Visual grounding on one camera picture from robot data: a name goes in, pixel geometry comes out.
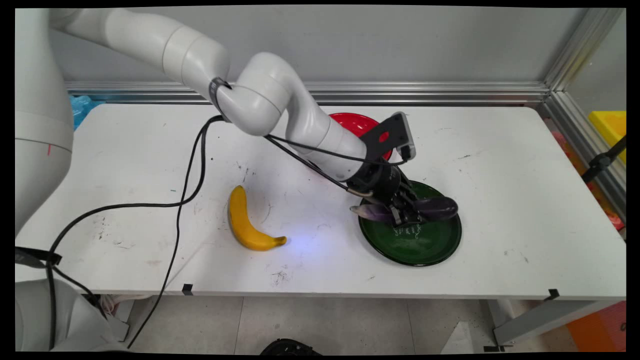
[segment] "wire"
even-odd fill
[[[156,309],[156,306],[158,305],[158,303],[160,301],[160,298],[162,297],[162,294],[163,294],[164,289],[166,287],[166,283],[167,283],[167,280],[169,279],[169,274],[170,274],[171,268],[173,266],[173,260],[175,259],[175,255],[176,255],[176,252],[178,250],[178,242],[180,240],[180,213],[182,211],[182,205],[185,205],[188,202],[190,202],[191,200],[193,200],[196,197],[196,195],[198,195],[198,192],[200,191],[200,189],[202,187],[202,183],[204,182],[204,175],[205,175],[205,163],[206,163],[206,160],[205,160],[206,159],[205,141],[206,141],[206,136],[207,136],[207,130],[209,128],[209,125],[211,125],[211,123],[216,122],[216,121],[223,121],[222,116],[221,115],[217,115],[217,116],[212,117],[211,119],[209,119],[202,126],[202,128],[200,129],[200,132],[198,133],[198,136],[196,136],[196,140],[195,140],[195,142],[193,144],[193,149],[191,150],[191,157],[189,159],[189,165],[187,167],[186,178],[184,180],[184,189],[182,190],[182,197],[180,198],[179,202],[173,202],[173,203],[169,203],[169,204],[132,203],[132,204],[115,204],[115,205],[103,206],[101,208],[97,208],[97,209],[93,209],[91,211],[87,211],[86,213],[80,215],[79,217],[77,217],[76,219],[71,221],[69,223],[69,225],[67,225],[62,230],[62,232],[60,232],[60,234],[58,235],[56,240],[51,245],[51,248],[49,249],[49,255],[47,257],[47,263],[46,263],[47,280],[49,281],[49,296],[51,298],[51,332],[50,332],[50,336],[49,336],[49,350],[52,349],[53,346],[55,345],[55,340],[56,340],[56,320],[57,320],[56,319],[56,292],[55,292],[55,283],[53,281],[54,266],[52,264],[52,257],[53,257],[53,254],[56,251],[56,248],[58,247],[58,245],[60,244],[62,239],[65,237],[65,235],[69,232],[69,230],[71,230],[72,227],[74,227],[77,223],[79,223],[80,221],[86,219],[87,217],[90,217],[91,215],[100,213],[101,211],[105,211],[105,210],[120,209],[120,208],[174,208],[175,206],[178,206],[178,213],[177,213],[177,216],[176,216],[177,235],[176,235],[176,240],[175,240],[175,248],[173,249],[173,256],[171,257],[171,262],[169,263],[169,269],[167,270],[166,277],[164,278],[164,283],[163,283],[162,289],[160,290],[160,294],[158,296],[158,300],[156,301],[155,305],[151,309],[151,312],[149,313],[149,315],[147,316],[145,321],[142,323],[142,326],[138,329],[136,335],[133,337],[133,339],[131,340],[131,342],[129,343],[129,346],[127,348],[131,347],[133,342],[136,340],[136,338],[140,334],[140,331],[142,331],[142,328],[144,328],[145,324],[147,323],[147,321],[149,320],[149,318],[153,314],[154,310]],[[186,194],[186,191],[187,191],[187,184],[188,184],[188,180],[189,180],[189,173],[191,172],[191,165],[193,163],[193,156],[195,155],[195,151],[196,151],[196,148],[198,146],[198,141],[200,140],[201,137],[202,137],[202,141],[200,142],[200,148],[201,148],[200,180],[198,181],[198,185],[196,186],[196,188],[193,191],[193,193],[187,199],[185,199],[184,197],[185,197],[185,194]]]
[[[393,167],[393,166],[398,166],[398,165],[402,165],[402,164],[406,163],[406,160],[398,161],[397,163],[387,163],[387,162],[382,162],[382,161],[367,160],[367,159],[363,159],[363,158],[356,158],[356,157],[353,157],[353,156],[342,155],[342,154],[338,154],[336,152],[327,151],[327,150],[324,150],[324,149],[319,149],[317,147],[305,145],[305,144],[302,144],[302,143],[293,142],[291,140],[283,139],[283,138],[280,138],[278,136],[271,135],[271,134],[266,135],[265,138],[267,138],[267,139],[268,138],[272,138],[272,139],[275,139],[275,140],[278,140],[278,141],[281,141],[281,142],[284,142],[284,143],[288,143],[289,145],[294,145],[294,146],[302,147],[304,149],[323,152],[325,154],[333,155],[333,156],[336,156],[338,158],[343,158],[343,159],[347,159],[347,160],[361,161],[361,162],[367,163],[367,164],[374,164],[374,165],[382,165],[382,166]]]
[[[320,170],[319,168],[313,166],[311,163],[309,163],[308,161],[304,160],[303,158],[299,157],[298,155],[295,155],[291,150],[287,149],[286,147],[284,147],[282,144],[280,144],[279,142],[277,142],[276,140],[272,139],[271,137],[269,137],[269,135],[264,137],[265,139],[269,140],[273,145],[281,148],[281,150],[283,150],[284,152],[286,152],[287,154],[293,156],[293,158],[295,158],[296,160],[300,161],[301,163],[305,164],[306,166],[308,166],[311,170],[317,172],[318,174],[322,175],[325,179],[331,181],[332,183],[336,184],[337,186],[341,187],[343,190],[345,191],[349,191],[349,188],[343,184],[340,184],[338,182],[338,180],[335,180],[334,178],[330,177],[329,175],[325,174],[325,172],[323,172],[322,170]]]
[[[95,303],[95,305],[98,308],[98,310],[100,310],[100,315],[102,315],[102,317],[105,318],[105,319],[107,318],[107,316],[104,314],[104,310],[102,310],[102,306],[100,305],[100,301],[98,301],[98,298],[91,292],[91,290],[89,290],[86,286],[82,285],[80,282],[77,282],[77,281],[73,280],[71,278],[71,276],[69,276],[69,275],[63,273],[62,271],[60,271],[60,269],[57,266],[53,266],[53,271],[55,271],[58,275],[62,276],[62,278],[64,278],[68,282],[71,282],[72,284],[75,284],[77,287],[79,287],[82,290],[84,290],[84,292],[87,293],[89,295],[89,297],[91,298],[91,300]]]

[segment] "white table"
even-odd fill
[[[417,156],[401,168],[458,202],[463,235],[456,252],[420,268],[384,258],[349,211],[358,197],[267,140],[215,123],[204,185],[183,207],[167,294],[192,284],[194,295],[544,299],[557,289],[560,297],[545,306],[575,305],[561,314],[543,309],[554,321],[626,298],[626,245],[534,110],[323,109],[379,121],[398,110],[407,114]],[[195,136],[217,113],[203,105],[94,109],[76,131],[68,176],[16,244],[48,249],[73,218],[106,204],[178,201]],[[285,124],[282,119],[273,133],[282,135]],[[199,161],[196,155],[188,193]],[[255,252],[235,240],[227,199],[238,184],[246,189],[252,223],[287,236],[286,245]],[[176,210],[116,209],[87,218],[58,247],[61,270],[95,293],[156,294],[173,251]],[[44,275],[15,268],[16,281]],[[517,321],[504,326],[521,328]],[[517,330],[504,326],[496,329],[499,342],[517,338]],[[500,328],[509,335],[499,335]]]

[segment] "floor tile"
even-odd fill
[[[278,338],[322,355],[413,354],[403,299],[246,297],[236,354],[259,354]]]
[[[416,354],[439,354],[458,322],[467,322],[474,352],[493,342],[493,322],[486,301],[410,299],[408,301]]]
[[[127,344],[157,297],[136,301]],[[174,354],[233,354],[242,297],[164,296],[131,350]]]

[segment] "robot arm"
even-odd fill
[[[226,120],[245,133],[269,134],[287,109],[288,140],[358,158],[366,155],[364,143],[332,121],[293,68],[274,54],[256,54],[233,89],[212,88],[215,79],[224,81],[227,77],[227,50],[173,19],[121,8],[55,9],[51,26],[161,69],[213,102]],[[321,152],[296,150],[339,181],[347,180],[347,174],[355,174],[362,165]]]

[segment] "plate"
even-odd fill
[[[438,190],[412,181],[419,199],[444,196]],[[460,216],[445,221],[425,224],[391,225],[358,217],[365,239],[380,254],[396,263],[411,266],[429,266],[445,261],[456,251],[462,238]]]

